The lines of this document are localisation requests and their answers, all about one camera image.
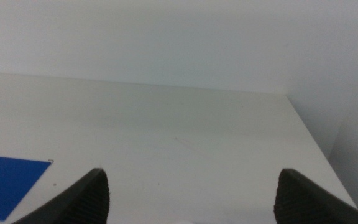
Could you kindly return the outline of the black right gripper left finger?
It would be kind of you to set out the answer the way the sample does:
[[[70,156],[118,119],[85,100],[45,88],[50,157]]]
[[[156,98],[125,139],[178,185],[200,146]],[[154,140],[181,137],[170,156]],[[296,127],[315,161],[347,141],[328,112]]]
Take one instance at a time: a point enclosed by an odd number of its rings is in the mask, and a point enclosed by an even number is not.
[[[107,175],[95,168],[14,224],[106,224],[109,207]]]

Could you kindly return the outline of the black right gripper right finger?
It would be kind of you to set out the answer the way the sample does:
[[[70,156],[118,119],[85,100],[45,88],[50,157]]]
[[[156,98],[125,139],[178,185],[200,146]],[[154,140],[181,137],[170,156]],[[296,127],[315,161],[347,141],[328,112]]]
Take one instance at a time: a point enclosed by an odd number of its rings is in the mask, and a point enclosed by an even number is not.
[[[295,169],[281,171],[273,212],[278,224],[358,224],[358,209]]]

